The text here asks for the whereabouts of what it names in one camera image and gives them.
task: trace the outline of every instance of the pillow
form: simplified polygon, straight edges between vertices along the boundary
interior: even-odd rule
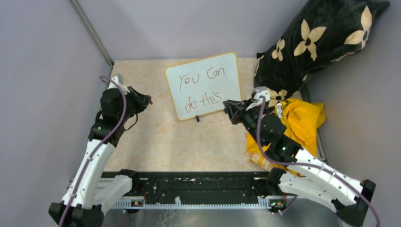
[[[309,0],[277,43],[258,53],[254,87],[268,88],[269,110],[291,97],[309,73],[325,69],[366,46],[384,0]]]

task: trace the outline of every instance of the metal frame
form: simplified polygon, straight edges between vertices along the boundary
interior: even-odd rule
[[[311,102],[310,99],[310,95],[309,95],[309,91],[307,86],[303,86],[302,89],[300,90],[301,93],[301,98],[302,100],[306,101],[306,102]],[[327,154],[327,150],[326,150],[326,145],[324,143],[324,139],[323,139],[323,133],[321,129],[317,130],[317,150],[319,152],[319,158],[321,160],[324,160],[328,165],[330,165],[331,163],[331,159],[330,156]]]
[[[286,202],[268,186],[269,172],[103,172],[96,193],[114,177],[130,175],[132,190],[111,209],[137,212],[141,209],[267,209],[270,201]],[[134,202],[145,202],[140,206]]]
[[[107,64],[109,64],[109,66],[112,67],[114,65],[114,62],[111,59],[111,57],[110,57],[109,53],[107,52],[105,46],[103,45],[102,41],[100,40],[99,36],[97,35],[92,24],[90,23],[89,19],[87,18],[80,3],[78,2],[78,0],[69,0],[69,2],[71,4],[71,6],[74,8],[77,16],[81,20],[82,25],[85,27],[86,31],[88,32],[89,36],[91,37],[96,48],[99,50],[100,54],[106,60]]]

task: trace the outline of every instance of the yellow cloth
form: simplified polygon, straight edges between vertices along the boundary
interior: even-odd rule
[[[282,103],[282,118],[281,123],[286,126],[284,134],[292,140],[301,144],[313,156],[317,157],[316,148],[316,130],[326,121],[326,113],[323,108],[323,103],[307,103],[298,99],[287,99]],[[253,161],[267,170],[278,167],[298,175],[297,172],[290,171],[283,166],[267,161],[261,154],[258,144],[253,137],[248,133],[246,135],[246,155],[249,161]],[[263,147],[263,151],[269,148],[270,144]]]

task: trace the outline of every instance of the whiteboard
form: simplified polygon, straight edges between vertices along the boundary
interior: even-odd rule
[[[180,121],[223,110],[217,98],[241,100],[234,52],[171,66],[165,74]]]

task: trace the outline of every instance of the marble-pattern surface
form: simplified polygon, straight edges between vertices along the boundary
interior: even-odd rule
[[[179,121],[164,71],[186,60],[116,61],[112,76],[151,95],[153,105],[139,114],[137,124],[125,132],[105,171],[263,171],[245,155],[246,130],[232,125],[224,111]],[[256,58],[239,58],[241,98],[250,98]],[[135,117],[126,123],[126,128]]]

